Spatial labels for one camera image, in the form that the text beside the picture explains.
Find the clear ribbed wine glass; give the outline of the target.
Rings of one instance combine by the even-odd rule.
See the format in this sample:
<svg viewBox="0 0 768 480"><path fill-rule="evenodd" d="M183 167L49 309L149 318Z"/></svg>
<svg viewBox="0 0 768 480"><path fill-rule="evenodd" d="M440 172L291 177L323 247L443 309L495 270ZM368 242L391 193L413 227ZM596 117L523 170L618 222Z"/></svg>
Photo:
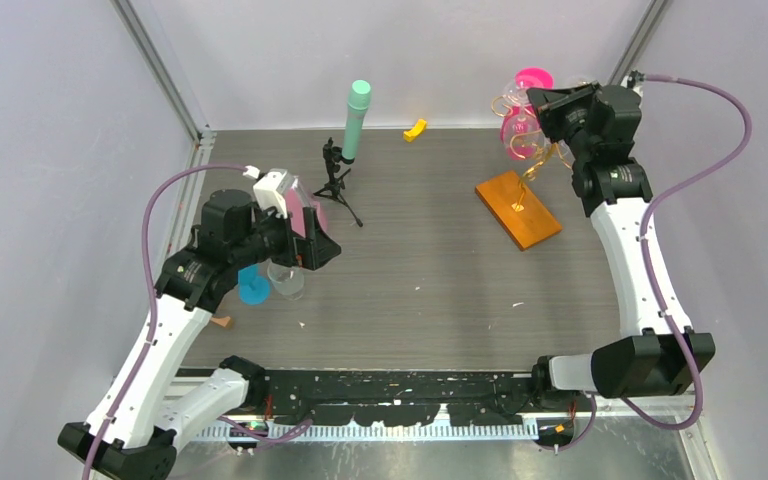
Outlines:
<svg viewBox="0 0 768 480"><path fill-rule="evenodd" d="M284 298L295 301L304 295L305 278L300 267L285 267L270 262L266 273L274 290Z"/></svg>

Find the blue wine glass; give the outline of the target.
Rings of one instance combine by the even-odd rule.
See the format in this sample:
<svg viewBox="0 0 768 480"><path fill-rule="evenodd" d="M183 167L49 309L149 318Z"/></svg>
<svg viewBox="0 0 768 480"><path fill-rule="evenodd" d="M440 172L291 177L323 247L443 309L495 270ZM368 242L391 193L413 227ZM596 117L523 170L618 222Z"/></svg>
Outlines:
<svg viewBox="0 0 768 480"><path fill-rule="evenodd" d="M270 283L260 275L258 264L240 269L237 282L239 298L246 305L260 305L270 296Z"/></svg>

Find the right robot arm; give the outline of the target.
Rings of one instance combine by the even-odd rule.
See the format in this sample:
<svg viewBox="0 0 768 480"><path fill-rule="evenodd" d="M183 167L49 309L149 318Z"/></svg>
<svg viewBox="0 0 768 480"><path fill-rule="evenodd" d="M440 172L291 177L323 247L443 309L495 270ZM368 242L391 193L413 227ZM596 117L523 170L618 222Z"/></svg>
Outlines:
<svg viewBox="0 0 768 480"><path fill-rule="evenodd" d="M543 356L531 397L556 410L571 392L608 399L684 393L716 352L684 312L660 252L644 168L632 157L642 113L632 89L590 83L530 88L544 136L573 156L571 183L605 251L620 307L617 340L578 355Z"/></svg>

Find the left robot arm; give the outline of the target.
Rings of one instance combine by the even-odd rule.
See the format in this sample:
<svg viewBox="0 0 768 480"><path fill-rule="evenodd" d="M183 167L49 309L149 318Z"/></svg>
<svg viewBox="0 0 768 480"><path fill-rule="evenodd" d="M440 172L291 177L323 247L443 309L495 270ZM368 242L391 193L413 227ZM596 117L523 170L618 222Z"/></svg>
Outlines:
<svg viewBox="0 0 768 480"><path fill-rule="evenodd" d="M189 242L166 259L151 287L153 303L119 375L86 420L62 427L58 445L111 479L167 478L178 453L221 415L265 405L264 369L235 355L163 404L187 351L237 287L239 271L264 261L317 270L340 252L319 203L306 193L278 199L264 190L214 192Z"/></svg>

